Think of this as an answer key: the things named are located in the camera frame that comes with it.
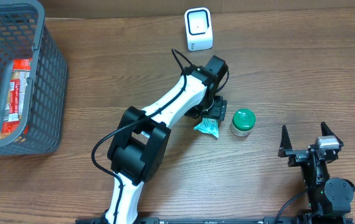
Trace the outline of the white barcode scanner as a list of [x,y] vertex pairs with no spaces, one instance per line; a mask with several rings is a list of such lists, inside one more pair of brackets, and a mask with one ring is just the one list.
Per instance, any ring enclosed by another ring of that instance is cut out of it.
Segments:
[[208,50],[213,46],[211,14],[206,7],[188,9],[184,14],[189,51]]

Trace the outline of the grey plastic mesh basket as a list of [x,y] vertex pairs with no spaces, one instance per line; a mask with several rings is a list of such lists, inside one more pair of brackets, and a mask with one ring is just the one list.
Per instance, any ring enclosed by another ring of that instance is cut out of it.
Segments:
[[14,59],[32,58],[17,129],[0,139],[0,155],[57,150],[69,77],[67,61],[45,26],[39,1],[0,1],[0,132]]

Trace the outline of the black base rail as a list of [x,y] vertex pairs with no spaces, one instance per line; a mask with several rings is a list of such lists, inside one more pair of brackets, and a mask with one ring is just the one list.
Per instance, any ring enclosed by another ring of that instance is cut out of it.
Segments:
[[[107,223],[101,218],[93,218],[86,220],[75,220],[76,224],[100,224]],[[156,217],[142,217],[137,218],[134,221],[134,224],[272,224],[275,223],[275,217],[264,217],[263,219],[159,219]],[[295,217],[280,217],[279,224],[295,224],[295,223],[304,223],[300,222]],[[312,223],[347,223],[353,224],[354,221],[352,218],[345,218],[336,220],[336,221],[327,221],[325,218],[316,218],[314,217],[314,222]]]

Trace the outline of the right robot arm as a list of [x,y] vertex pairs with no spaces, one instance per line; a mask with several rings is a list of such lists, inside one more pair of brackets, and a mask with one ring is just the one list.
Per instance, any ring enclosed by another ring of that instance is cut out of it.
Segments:
[[290,219],[291,223],[351,223],[345,215],[351,211],[355,186],[348,179],[331,178],[327,165],[339,158],[344,143],[328,125],[321,122],[322,135],[306,149],[294,150],[286,126],[282,135],[278,157],[287,157],[289,167],[300,167],[305,189],[289,199],[278,211],[274,222],[281,221],[281,215],[289,204],[308,196],[310,208],[300,210]]

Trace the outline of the red snack package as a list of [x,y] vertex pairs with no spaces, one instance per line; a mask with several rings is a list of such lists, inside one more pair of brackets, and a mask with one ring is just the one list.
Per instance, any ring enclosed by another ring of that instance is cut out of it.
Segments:
[[31,62],[32,58],[13,60],[0,139],[12,134],[21,122]]

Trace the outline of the green lid jar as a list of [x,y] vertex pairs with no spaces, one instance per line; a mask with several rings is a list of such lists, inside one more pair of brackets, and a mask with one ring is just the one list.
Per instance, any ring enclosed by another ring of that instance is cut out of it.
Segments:
[[230,129],[236,136],[244,137],[250,134],[255,122],[255,114],[249,109],[242,108],[234,113]]

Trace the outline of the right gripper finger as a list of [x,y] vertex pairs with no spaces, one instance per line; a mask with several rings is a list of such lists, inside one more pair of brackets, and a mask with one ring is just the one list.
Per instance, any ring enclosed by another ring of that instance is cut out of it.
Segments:
[[337,139],[339,145],[344,146],[342,140],[340,140],[340,138],[338,138],[337,135],[335,135],[335,133],[333,133],[332,130],[330,130],[330,128],[324,121],[321,122],[321,132],[322,132],[322,136],[334,136]]
[[280,147],[278,150],[278,157],[288,157],[293,151],[288,130],[285,125],[282,126],[282,135],[280,141]]

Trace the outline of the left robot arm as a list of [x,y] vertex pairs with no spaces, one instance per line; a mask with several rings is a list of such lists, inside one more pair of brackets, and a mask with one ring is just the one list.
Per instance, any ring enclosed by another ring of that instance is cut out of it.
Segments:
[[171,129],[183,116],[224,120],[227,102],[217,92],[228,73],[225,60],[212,56],[203,67],[185,67],[178,83],[152,105],[123,113],[107,152],[115,186],[101,223],[135,222],[144,183],[160,167]]

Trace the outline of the teal tissue packet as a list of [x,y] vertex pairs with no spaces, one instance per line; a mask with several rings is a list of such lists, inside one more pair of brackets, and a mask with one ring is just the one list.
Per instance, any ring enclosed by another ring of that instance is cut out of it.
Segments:
[[202,121],[194,127],[194,130],[204,134],[211,134],[215,138],[219,138],[219,122],[212,118],[203,118]]

